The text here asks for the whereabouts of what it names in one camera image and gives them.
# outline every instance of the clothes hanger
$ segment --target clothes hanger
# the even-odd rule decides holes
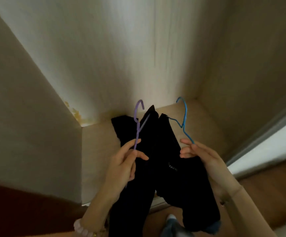
[[[183,129],[183,132],[185,133],[185,135],[186,135],[186,136],[191,140],[191,142],[194,144],[194,141],[192,140],[192,138],[191,138],[191,137],[186,133],[186,131],[185,131],[186,119],[187,119],[187,104],[186,104],[185,100],[184,100],[181,96],[178,97],[176,103],[177,103],[180,99],[182,99],[183,102],[184,102],[184,104],[185,104],[185,115],[184,115],[183,124],[181,125],[181,124],[178,122],[178,120],[176,120],[176,119],[170,118],[169,116],[167,116],[167,117],[168,117],[169,119],[171,119],[171,120],[176,121],[176,122],[178,123],[179,127]]]
[[[133,148],[134,150],[136,150],[136,145],[137,145],[138,139],[139,139],[139,133],[142,130],[142,128],[144,127],[144,125],[145,125],[146,121],[148,120],[148,118],[150,117],[150,114],[149,114],[147,116],[147,118],[145,119],[145,121],[143,122],[142,126],[140,127],[140,121],[138,121],[138,119],[136,118],[136,114],[137,114],[138,107],[139,107],[140,103],[142,105],[142,109],[144,110],[144,104],[143,104],[142,100],[139,100],[136,103],[136,106],[135,106],[135,109],[134,109],[134,121],[136,122],[136,139],[135,139],[135,144],[134,144],[134,148]]]

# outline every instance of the right hand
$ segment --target right hand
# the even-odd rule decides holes
[[[214,181],[212,189],[220,199],[228,198],[238,191],[241,185],[216,151],[200,142],[192,144],[189,139],[180,139],[180,142],[188,145],[181,149],[180,157],[191,158],[196,155],[200,157],[209,177]]]

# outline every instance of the closet floor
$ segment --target closet floor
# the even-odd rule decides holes
[[[224,154],[228,150],[228,142],[208,112],[197,100],[187,101],[187,107],[186,132],[194,140],[212,147],[221,155]],[[182,122],[185,107],[183,102],[179,102],[156,111]],[[180,138],[186,138],[175,121],[170,120],[170,123],[178,141]],[[82,203],[88,203],[101,186],[110,156],[119,149],[120,142],[110,120],[83,127],[82,135]]]
[[[267,220],[269,225],[275,229],[286,223],[286,161],[279,165],[261,171],[257,174],[242,179],[240,183],[245,187],[252,197],[256,206]],[[218,204],[222,226],[216,237],[236,237],[236,232],[228,217],[227,212]],[[168,207],[156,213],[150,214],[143,230],[143,236],[159,237],[168,214],[176,215],[182,224],[182,210],[176,207]],[[197,237],[212,236],[198,232]]]

